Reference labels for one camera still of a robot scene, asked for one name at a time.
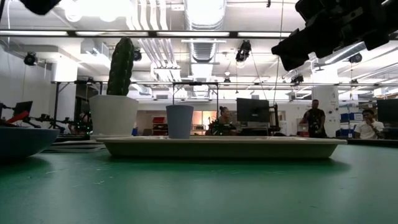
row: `black monitor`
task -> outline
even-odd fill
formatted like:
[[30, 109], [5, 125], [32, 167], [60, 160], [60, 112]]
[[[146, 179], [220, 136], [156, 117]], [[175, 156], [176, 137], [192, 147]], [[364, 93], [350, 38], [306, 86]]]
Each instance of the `black monitor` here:
[[236, 99], [237, 119], [240, 122], [270, 122], [268, 100]]
[[377, 116], [383, 123], [398, 123], [398, 99], [378, 100]]
[[30, 110], [32, 109], [32, 104], [33, 104], [33, 101], [17, 103], [17, 105], [15, 105], [15, 108], [14, 108], [14, 116], [17, 116], [24, 111], [27, 111], [28, 113], [30, 113]]

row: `cactus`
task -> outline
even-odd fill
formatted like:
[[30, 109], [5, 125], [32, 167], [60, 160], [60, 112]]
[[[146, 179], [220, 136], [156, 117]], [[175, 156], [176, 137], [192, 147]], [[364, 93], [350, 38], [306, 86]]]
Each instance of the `cactus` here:
[[133, 61], [134, 45], [130, 38], [123, 37], [112, 54], [107, 95], [127, 96], [131, 84]]

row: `white column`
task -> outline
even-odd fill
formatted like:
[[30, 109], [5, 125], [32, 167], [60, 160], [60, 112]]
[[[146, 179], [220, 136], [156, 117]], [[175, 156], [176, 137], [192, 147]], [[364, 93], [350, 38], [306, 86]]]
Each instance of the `white column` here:
[[[328, 68], [323, 71], [313, 71], [314, 83], [338, 83], [337, 69]], [[336, 137], [340, 129], [340, 112], [338, 111], [338, 87], [316, 86], [312, 88], [312, 99], [319, 100], [319, 109], [325, 112], [325, 131], [329, 137]]]
[[[77, 79], [77, 68], [76, 62], [65, 58], [59, 60], [57, 63], [52, 65], [52, 81], [54, 82], [73, 82]], [[58, 95], [58, 110], [57, 110], [57, 120], [63, 120], [66, 117], [73, 120], [73, 115], [75, 112], [75, 97], [76, 97], [76, 85], [69, 84], [60, 85], [60, 90], [62, 90]], [[50, 95], [50, 108], [49, 114], [51, 117], [54, 115], [55, 106], [55, 89], [56, 84], [53, 84], [52, 94]]]

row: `plant pot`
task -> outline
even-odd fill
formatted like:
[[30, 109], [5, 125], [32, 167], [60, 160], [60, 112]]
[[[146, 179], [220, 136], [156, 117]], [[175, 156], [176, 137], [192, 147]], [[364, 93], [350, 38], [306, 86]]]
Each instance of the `plant pot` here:
[[93, 134], [130, 136], [138, 101], [127, 96], [96, 95], [90, 98], [90, 109]]
[[192, 129], [193, 106], [166, 106], [169, 138], [188, 139]]

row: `table surface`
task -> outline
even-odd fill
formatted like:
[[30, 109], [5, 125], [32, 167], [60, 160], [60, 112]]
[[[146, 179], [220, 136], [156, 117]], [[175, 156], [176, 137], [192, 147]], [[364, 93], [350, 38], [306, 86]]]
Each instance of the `table surface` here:
[[394, 223], [398, 150], [322, 161], [39, 154], [0, 166], [0, 223]]

